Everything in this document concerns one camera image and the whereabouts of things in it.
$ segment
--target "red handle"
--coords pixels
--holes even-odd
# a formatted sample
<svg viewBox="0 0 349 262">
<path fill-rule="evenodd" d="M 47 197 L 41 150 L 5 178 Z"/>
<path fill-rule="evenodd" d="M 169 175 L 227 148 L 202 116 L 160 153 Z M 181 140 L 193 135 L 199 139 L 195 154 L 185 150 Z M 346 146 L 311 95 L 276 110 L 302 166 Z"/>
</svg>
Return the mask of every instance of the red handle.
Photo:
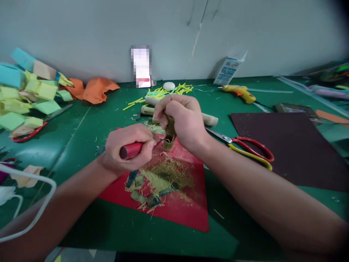
<svg viewBox="0 0 349 262">
<path fill-rule="evenodd" d="M 132 144 L 128 144 L 120 148 L 121 159 L 127 160 L 138 155 L 142 149 L 143 144 L 144 143 L 142 142 L 134 142 Z"/>
<path fill-rule="evenodd" d="M 233 142 L 237 143 L 238 145 L 242 146 L 243 148 L 245 148 L 247 151 L 249 151 L 250 153 L 268 161 L 269 163 L 274 161 L 274 155 L 272 152 L 270 152 L 270 150 L 263 144 L 259 143 L 258 141 L 251 139 L 251 138 L 246 138 L 246 137 L 236 137 L 236 138 L 232 138 Z M 253 144 L 255 144 L 256 146 L 258 146 L 261 150 L 263 150 L 266 154 L 265 156 L 262 156 L 261 154 L 257 153 L 256 151 L 254 151 L 252 148 L 250 148 L 248 145 L 246 145 L 244 142 L 242 142 L 242 140 L 244 141 L 248 141 L 251 142 Z"/>
<path fill-rule="evenodd" d="M 31 134 L 21 138 L 22 136 L 16 136 L 14 138 L 12 138 L 12 141 L 15 143 L 22 143 L 24 141 L 27 141 L 28 139 L 31 139 L 33 136 L 35 136 L 45 125 L 47 125 L 48 122 L 44 122 L 43 125 L 41 127 L 38 127 L 37 129 L 35 129 L 34 132 L 32 132 Z"/>
</svg>

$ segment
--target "right hand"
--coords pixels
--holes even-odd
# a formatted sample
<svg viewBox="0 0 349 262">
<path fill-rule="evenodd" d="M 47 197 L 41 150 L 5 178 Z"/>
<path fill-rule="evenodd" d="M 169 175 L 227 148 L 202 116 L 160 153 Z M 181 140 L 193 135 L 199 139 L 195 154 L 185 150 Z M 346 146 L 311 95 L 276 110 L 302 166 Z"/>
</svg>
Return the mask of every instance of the right hand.
<svg viewBox="0 0 349 262">
<path fill-rule="evenodd" d="M 199 102 L 191 96 L 167 95 L 155 106 L 154 118 L 160 121 L 162 129 L 166 129 L 166 115 L 174 118 L 174 129 L 178 142 L 189 152 L 199 150 L 200 145 L 208 137 Z"/>
</svg>

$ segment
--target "fingernail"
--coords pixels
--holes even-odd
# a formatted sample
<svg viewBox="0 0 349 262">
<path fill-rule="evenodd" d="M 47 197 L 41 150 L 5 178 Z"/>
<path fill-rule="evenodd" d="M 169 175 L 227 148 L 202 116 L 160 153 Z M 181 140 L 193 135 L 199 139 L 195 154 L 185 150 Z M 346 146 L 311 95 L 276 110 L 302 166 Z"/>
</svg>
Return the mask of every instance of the fingernail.
<svg viewBox="0 0 349 262">
<path fill-rule="evenodd" d="M 165 127 L 166 127 L 166 121 L 165 121 L 164 119 L 161 119 L 161 120 L 160 120 L 160 126 L 161 126 L 162 129 L 165 129 Z"/>
<path fill-rule="evenodd" d="M 152 141 L 149 143 L 149 149 L 153 149 L 153 147 L 156 145 L 156 141 Z"/>
</svg>

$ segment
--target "left hand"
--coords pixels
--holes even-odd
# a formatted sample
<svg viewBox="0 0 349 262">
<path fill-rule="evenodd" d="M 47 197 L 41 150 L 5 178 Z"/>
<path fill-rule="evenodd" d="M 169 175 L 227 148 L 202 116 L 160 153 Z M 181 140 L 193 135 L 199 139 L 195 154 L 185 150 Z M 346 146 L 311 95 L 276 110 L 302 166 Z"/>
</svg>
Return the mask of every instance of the left hand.
<svg viewBox="0 0 349 262">
<path fill-rule="evenodd" d="M 120 176 L 125 171 L 139 169 L 152 158 L 153 147 L 160 141 L 149 128 L 143 124 L 120 128 L 109 133 L 105 144 L 103 165 Z M 141 152 L 134 158 L 123 160 L 120 158 L 120 148 L 134 142 L 143 142 Z"/>
</svg>

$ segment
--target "orange paper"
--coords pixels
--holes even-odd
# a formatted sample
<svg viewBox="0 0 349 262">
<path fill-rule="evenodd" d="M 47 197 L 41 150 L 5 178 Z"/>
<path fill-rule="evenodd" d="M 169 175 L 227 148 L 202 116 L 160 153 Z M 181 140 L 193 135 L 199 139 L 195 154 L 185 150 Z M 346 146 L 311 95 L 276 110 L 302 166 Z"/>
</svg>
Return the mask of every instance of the orange paper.
<svg viewBox="0 0 349 262">
<path fill-rule="evenodd" d="M 69 80 L 73 82 L 74 87 L 66 86 L 66 89 L 77 99 L 86 100 L 92 104 L 105 102 L 107 100 L 105 92 L 120 88 L 114 81 L 100 77 L 91 79 L 85 89 L 81 80 L 74 78 Z"/>
<path fill-rule="evenodd" d="M 349 120 L 345 119 L 345 118 L 341 118 L 339 116 L 336 116 L 336 115 L 332 115 L 330 113 L 327 113 L 327 112 L 324 112 L 324 111 L 321 111 L 321 110 L 316 110 L 315 113 L 321 117 L 321 118 L 324 118 L 324 119 L 327 119 L 327 120 L 330 120 L 334 123 L 342 123 L 342 122 L 346 122 L 348 124 L 341 124 L 342 126 L 345 126 L 345 127 L 349 127 Z"/>
</svg>

